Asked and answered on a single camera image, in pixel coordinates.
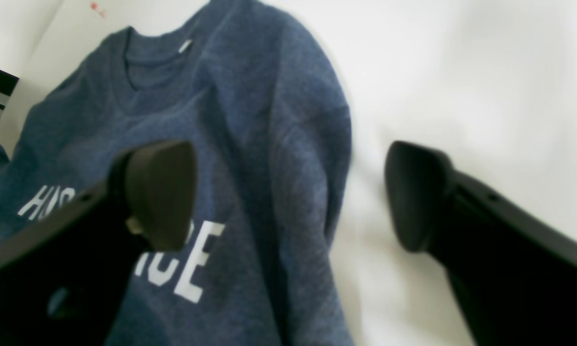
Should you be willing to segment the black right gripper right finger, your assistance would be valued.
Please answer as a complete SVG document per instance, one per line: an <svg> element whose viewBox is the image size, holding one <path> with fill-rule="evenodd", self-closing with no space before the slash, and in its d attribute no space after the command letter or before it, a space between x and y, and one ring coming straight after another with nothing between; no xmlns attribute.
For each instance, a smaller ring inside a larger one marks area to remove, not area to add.
<svg viewBox="0 0 577 346"><path fill-rule="evenodd" d="M442 267L478 346L577 346L577 242L446 153L393 142L384 180L402 248Z"/></svg>

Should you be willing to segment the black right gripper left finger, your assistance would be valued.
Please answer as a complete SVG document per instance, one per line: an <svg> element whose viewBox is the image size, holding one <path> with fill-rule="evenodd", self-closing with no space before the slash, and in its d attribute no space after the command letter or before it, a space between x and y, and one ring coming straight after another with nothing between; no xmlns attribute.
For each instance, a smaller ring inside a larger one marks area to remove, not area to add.
<svg viewBox="0 0 577 346"><path fill-rule="evenodd" d="M144 252L183 249L196 197L192 144L118 156L106 180L0 241L0 346L101 346Z"/></svg>

